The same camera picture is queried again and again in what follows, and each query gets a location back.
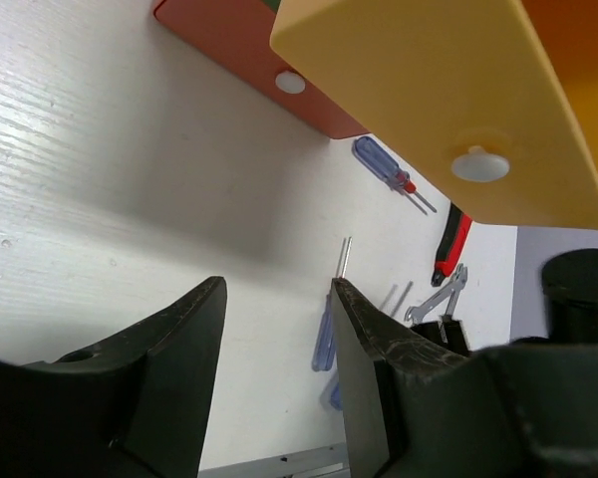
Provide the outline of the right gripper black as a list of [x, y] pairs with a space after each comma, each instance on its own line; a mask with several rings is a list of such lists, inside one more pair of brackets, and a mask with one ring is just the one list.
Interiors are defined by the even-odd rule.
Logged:
[[[546, 261], [540, 272], [547, 336], [521, 337], [516, 344], [598, 344], [598, 248], [565, 252]], [[470, 352], [462, 322], [445, 317], [444, 300], [413, 332], [455, 354]]]

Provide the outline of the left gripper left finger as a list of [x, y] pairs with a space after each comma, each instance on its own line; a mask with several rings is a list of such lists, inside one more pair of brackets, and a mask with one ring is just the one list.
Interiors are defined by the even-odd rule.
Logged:
[[224, 329], [224, 279], [53, 362], [0, 360], [0, 477], [194, 477]]

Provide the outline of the yellow top drawer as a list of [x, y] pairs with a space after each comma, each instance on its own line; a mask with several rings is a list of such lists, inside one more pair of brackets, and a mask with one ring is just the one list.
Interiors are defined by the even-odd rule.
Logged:
[[473, 220], [598, 230], [598, 172], [524, 1], [284, 1], [272, 50]]

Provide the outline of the small blue screwdriver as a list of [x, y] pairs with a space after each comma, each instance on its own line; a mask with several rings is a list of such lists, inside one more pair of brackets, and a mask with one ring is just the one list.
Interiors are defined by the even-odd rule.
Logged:
[[[403, 306], [403, 303], [405, 302], [405, 299], [408, 296], [408, 294], [410, 293], [410, 291], [412, 290], [413, 286], [414, 286], [413, 281], [409, 281], [407, 283], [407, 285], [401, 291], [401, 294], [399, 295], [398, 299], [393, 303], [392, 309], [389, 311], [388, 306], [390, 305], [390, 302], [393, 300], [393, 297], [397, 294], [397, 292], [399, 290], [399, 287], [397, 285], [393, 285], [392, 288], [390, 289], [388, 295], [386, 296], [384, 301], [381, 303], [381, 305], [379, 307], [380, 311], [387, 312], [390, 317], [393, 317]], [[326, 390], [326, 397], [327, 397], [328, 403], [335, 410], [337, 410], [337, 411], [343, 410], [343, 404], [342, 404], [341, 393], [340, 393], [340, 384], [339, 384], [339, 379], [338, 379], [337, 374], [335, 374], [335, 376], [334, 376], [333, 383]]]
[[[335, 279], [343, 278], [346, 274], [353, 238], [343, 240]], [[334, 331], [332, 320], [332, 299], [328, 292], [325, 298], [324, 311], [321, 316], [319, 331], [312, 356], [311, 367], [314, 371], [328, 371], [332, 368], [335, 357]]]

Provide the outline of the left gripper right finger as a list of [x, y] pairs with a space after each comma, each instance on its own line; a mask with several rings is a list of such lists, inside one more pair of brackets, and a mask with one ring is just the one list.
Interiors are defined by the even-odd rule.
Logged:
[[355, 477], [598, 477], [598, 346], [463, 357], [332, 283]]

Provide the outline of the large blue handle screwdriver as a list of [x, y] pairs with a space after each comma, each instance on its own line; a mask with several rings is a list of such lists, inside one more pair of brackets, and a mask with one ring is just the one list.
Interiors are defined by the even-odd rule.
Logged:
[[411, 180], [410, 174], [403, 170], [397, 161], [370, 136], [361, 136], [353, 140], [353, 155], [370, 170], [390, 190], [407, 197], [425, 215], [428, 211], [437, 213]]

